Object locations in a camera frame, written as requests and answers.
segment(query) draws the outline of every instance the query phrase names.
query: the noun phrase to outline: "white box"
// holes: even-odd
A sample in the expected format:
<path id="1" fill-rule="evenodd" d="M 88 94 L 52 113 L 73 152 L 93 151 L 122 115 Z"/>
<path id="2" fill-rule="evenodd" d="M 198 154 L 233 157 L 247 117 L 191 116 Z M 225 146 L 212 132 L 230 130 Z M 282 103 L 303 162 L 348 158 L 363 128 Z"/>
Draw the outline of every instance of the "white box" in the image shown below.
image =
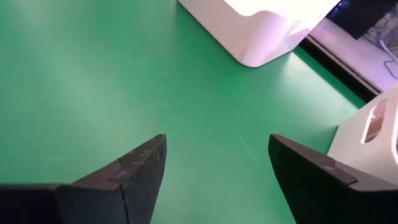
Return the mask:
<path id="1" fill-rule="evenodd" d="M 328 156 L 398 185 L 398 85 L 339 125 Z"/>
<path id="2" fill-rule="evenodd" d="M 259 67 L 294 49 L 339 0 L 179 0 L 240 63 Z"/>

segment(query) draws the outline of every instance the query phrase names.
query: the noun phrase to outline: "green table surface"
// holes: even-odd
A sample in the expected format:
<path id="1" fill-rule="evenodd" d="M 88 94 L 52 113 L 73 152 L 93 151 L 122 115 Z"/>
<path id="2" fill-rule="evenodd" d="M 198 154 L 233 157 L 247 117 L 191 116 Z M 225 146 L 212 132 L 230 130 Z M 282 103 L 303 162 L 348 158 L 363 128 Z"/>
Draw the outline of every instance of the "green table surface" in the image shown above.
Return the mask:
<path id="1" fill-rule="evenodd" d="M 269 135 L 327 152 L 362 105 L 300 48 L 240 65 L 175 0 L 0 1 L 1 183 L 70 183 L 165 133 L 152 223 L 294 223 Z"/>

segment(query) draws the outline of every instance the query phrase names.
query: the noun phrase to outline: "white plastic container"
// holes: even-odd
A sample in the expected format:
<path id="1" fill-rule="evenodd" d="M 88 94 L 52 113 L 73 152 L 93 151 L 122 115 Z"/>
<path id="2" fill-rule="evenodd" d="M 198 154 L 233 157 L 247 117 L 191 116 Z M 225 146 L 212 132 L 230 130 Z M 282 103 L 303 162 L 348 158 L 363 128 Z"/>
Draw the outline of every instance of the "white plastic container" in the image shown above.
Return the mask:
<path id="1" fill-rule="evenodd" d="M 341 124 L 328 156 L 398 185 L 398 86 Z"/>
<path id="2" fill-rule="evenodd" d="M 291 51 L 340 0 L 179 0 L 240 63 L 258 67 Z"/>

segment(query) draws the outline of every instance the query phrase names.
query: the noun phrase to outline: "scratch mark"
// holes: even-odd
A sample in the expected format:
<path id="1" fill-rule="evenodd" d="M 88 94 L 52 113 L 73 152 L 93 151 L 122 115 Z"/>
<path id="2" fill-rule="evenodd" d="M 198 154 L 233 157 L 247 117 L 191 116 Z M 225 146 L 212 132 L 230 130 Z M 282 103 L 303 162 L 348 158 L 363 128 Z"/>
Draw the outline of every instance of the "scratch mark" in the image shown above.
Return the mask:
<path id="1" fill-rule="evenodd" d="M 166 108 L 166 109 L 169 109 L 170 107 L 168 106 L 168 104 L 167 104 L 167 102 L 165 102 L 164 100 L 163 100 L 163 97 L 162 97 L 162 95 L 159 93 L 159 100 L 160 100 L 160 106 L 161 107 L 163 107 L 163 108 Z"/>
<path id="2" fill-rule="evenodd" d="M 255 160 L 255 162 L 257 162 L 257 164 L 259 164 L 259 161 L 254 157 L 253 153 L 250 151 L 249 147 L 246 145 L 246 143 L 244 142 L 243 138 L 240 135 L 238 135 L 238 137 L 241 139 L 244 147 L 248 150 L 250 156 Z"/>
<path id="3" fill-rule="evenodd" d="M 56 159 L 60 161 L 66 161 L 65 159 L 62 159 L 61 157 L 46 157 L 46 159 Z"/>

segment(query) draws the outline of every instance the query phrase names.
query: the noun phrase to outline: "black plastic part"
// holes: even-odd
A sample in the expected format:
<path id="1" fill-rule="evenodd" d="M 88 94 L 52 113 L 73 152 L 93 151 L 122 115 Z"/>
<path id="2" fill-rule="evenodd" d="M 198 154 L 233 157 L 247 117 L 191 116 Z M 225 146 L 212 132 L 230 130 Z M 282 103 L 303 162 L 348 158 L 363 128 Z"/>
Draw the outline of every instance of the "black plastic part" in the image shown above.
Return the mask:
<path id="1" fill-rule="evenodd" d="M 280 135 L 269 157 L 297 223 L 398 223 L 398 187 Z"/>
<path id="2" fill-rule="evenodd" d="M 166 153 L 158 135 L 70 185 L 0 185 L 0 223 L 150 223 Z"/>
<path id="3" fill-rule="evenodd" d="M 310 35 L 306 36 L 299 46 L 366 103 L 381 93 L 378 87 L 350 69 Z"/>

